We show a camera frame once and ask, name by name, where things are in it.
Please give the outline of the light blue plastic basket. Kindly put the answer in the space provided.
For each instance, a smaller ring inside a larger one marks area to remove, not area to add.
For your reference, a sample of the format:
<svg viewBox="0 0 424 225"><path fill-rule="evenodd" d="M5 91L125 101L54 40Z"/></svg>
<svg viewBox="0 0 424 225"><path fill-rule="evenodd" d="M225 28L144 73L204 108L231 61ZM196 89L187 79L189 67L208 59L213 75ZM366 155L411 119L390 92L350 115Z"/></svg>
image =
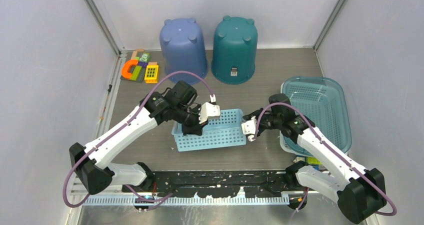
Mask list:
<svg viewBox="0 0 424 225"><path fill-rule="evenodd" d="M221 111L219 119L211 119L202 135L183 134L182 125L175 122L171 131L179 152L244 146L247 138L242 132L243 111L239 108Z"/></svg>

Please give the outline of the teal plastic bucket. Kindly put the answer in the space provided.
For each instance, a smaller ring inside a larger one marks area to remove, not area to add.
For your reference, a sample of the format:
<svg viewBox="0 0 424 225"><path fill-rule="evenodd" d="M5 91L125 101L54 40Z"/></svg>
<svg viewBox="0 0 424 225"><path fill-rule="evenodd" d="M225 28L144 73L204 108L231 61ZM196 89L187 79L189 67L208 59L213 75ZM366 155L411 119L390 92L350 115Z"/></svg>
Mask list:
<svg viewBox="0 0 424 225"><path fill-rule="evenodd" d="M214 32L211 71L222 83L238 85L256 70L258 30L255 20L225 15Z"/></svg>

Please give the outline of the blue plastic bucket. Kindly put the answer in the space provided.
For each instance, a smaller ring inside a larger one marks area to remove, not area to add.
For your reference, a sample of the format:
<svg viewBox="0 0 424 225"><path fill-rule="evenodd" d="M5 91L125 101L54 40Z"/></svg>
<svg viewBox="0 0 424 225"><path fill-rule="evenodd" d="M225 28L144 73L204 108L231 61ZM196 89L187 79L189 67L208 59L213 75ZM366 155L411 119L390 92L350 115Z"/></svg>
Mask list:
<svg viewBox="0 0 424 225"><path fill-rule="evenodd" d="M159 43L167 75L187 71L206 77L209 64L204 36L195 18L166 19L159 33Z"/></svg>

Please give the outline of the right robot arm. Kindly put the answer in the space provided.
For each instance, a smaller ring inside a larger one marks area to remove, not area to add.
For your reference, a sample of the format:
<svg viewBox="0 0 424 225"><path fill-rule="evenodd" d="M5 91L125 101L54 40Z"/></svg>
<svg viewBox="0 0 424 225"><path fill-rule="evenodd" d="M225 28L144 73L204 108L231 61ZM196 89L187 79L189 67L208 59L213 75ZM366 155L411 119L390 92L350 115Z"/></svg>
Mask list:
<svg viewBox="0 0 424 225"><path fill-rule="evenodd" d="M310 188L337 204L342 214L359 224L378 214L389 203L384 175L376 168L367 169L336 147L320 129L283 93L268 99L269 105L243 116L242 132L254 141L266 130L278 130L307 150L329 171L325 174L305 161L285 170L285 183L291 190Z"/></svg>

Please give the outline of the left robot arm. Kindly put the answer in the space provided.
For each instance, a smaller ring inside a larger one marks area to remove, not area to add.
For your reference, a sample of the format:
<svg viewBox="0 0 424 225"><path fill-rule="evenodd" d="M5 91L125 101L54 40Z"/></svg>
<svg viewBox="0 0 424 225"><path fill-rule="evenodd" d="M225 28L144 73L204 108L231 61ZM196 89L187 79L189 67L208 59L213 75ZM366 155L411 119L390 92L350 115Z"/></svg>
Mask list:
<svg viewBox="0 0 424 225"><path fill-rule="evenodd" d="M145 163L116 164L112 160L135 139L163 122L178 122L189 134L201 135L205 123L199 120L200 106L190 107L196 97L194 87L179 81L163 93L155 91L142 99L125 119L96 140L86 145L74 143L69 148L70 162L72 166L78 164L75 173L87 192L96 195L114 185L131 185L148 192L155 175Z"/></svg>

